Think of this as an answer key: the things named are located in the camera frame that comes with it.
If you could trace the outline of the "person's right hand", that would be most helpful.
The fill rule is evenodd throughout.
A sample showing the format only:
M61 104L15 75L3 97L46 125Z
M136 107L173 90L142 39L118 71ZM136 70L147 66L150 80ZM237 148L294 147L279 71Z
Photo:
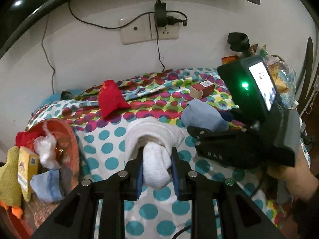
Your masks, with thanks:
M305 202L308 202L318 189L318 179L311 173L301 146L294 167L268 166L267 173L275 179L285 181L290 194Z

